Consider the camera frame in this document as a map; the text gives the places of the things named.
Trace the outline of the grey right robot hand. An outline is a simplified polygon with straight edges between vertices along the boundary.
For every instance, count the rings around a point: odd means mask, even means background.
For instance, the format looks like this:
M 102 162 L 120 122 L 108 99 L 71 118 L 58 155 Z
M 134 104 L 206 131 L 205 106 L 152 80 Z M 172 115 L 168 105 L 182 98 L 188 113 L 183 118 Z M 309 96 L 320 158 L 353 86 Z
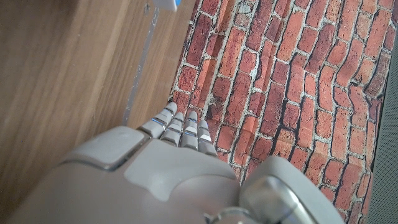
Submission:
M 69 152 L 9 223 L 341 223 L 287 159 L 269 156 L 240 182 L 208 124 L 175 103 L 137 129 L 118 126 Z

